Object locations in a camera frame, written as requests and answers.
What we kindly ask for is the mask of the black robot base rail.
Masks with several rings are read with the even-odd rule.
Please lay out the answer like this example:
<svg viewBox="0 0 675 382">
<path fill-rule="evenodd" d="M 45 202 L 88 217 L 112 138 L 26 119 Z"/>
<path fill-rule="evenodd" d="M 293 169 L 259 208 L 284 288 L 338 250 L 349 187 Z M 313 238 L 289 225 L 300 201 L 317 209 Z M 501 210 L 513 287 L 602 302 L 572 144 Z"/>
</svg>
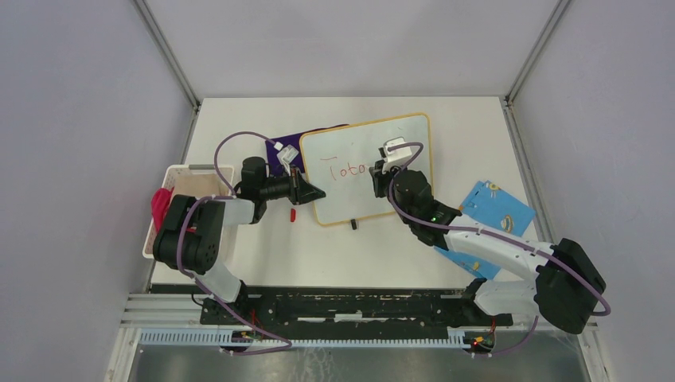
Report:
<svg viewBox="0 0 675 382">
<path fill-rule="evenodd" d="M 231 308 L 289 340 L 431 340 L 449 329 L 510 326 L 462 289 L 246 286 Z"/>
</svg>

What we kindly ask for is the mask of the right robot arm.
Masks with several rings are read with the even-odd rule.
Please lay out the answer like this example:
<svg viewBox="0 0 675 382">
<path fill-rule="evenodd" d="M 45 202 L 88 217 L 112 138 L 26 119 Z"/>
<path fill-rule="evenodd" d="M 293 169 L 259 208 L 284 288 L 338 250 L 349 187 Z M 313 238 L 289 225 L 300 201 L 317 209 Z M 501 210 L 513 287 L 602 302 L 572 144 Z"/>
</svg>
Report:
<svg viewBox="0 0 675 382">
<path fill-rule="evenodd" d="M 396 210 L 427 246 L 473 255 L 507 270 L 516 281 L 476 281 L 459 306 L 462 319 L 479 325 L 489 316 L 540 316 L 566 333 L 580 334 L 592 317 L 611 314 L 607 284 L 582 246 L 567 238 L 552 244 L 526 240 L 477 222 L 434 198 L 417 170 L 369 168 L 373 190 Z"/>
</svg>

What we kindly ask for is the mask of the yellow framed whiteboard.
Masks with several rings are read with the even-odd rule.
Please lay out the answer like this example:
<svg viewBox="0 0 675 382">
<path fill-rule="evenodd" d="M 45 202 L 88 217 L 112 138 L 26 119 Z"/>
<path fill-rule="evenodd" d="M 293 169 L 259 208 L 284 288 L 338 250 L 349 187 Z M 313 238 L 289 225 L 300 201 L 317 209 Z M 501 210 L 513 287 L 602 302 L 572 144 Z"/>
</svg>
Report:
<svg viewBox="0 0 675 382">
<path fill-rule="evenodd" d="M 369 168 L 381 160 L 380 148 L 390 140 L 421 142 L 423 153 L 409 166 L 433 182 L 431 124 L 424 113 L 401 115 L 305 133 L 299 139 L 306 180 L 325 192 L 314 202 L 322 226 L 348 223 L 394 212 L 384 198 L 375 197 Z"/>
</svg>

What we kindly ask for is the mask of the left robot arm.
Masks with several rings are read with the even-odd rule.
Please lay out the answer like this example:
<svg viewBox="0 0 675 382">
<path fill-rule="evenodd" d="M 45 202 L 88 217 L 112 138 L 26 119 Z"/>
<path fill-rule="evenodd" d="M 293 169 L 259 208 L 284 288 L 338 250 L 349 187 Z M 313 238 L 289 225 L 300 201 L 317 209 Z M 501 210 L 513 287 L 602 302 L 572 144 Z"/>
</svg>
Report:
<svg viewBox="0 0 675 382">
<path fill-rule="evenodd" d="M 245 158 L 235 196 L 207 196 L 200 199 L 178 194 L 173 198 L 153 242 L 153 257 L 180 271 L 221 300 L 219 312 L 231 324 L 244 322 L 250 303 L 239 296 L 245 287 L 225 265 L 220 254 L 225 227 L 257 224 L 267 202 L 286 198 L 304 205 L 326 197 L 292 166 L 282 175 L 272 175 L 261 157 Z"/>
</svg>

